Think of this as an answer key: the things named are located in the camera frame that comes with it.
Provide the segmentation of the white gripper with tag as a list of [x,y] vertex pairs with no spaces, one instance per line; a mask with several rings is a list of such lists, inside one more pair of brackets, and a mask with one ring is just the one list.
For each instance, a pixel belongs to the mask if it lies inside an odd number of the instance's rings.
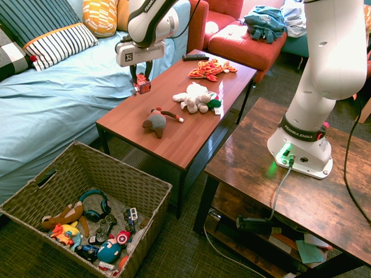
[[120,42],[116,45],[116,61],[121,67],[129,66],[133,84],[137,83],[137,65],[146,62],[144,76],[149,80],[153,61],[165,55],[165,42],[155,42],[149,47],[140,48],[134,42]]

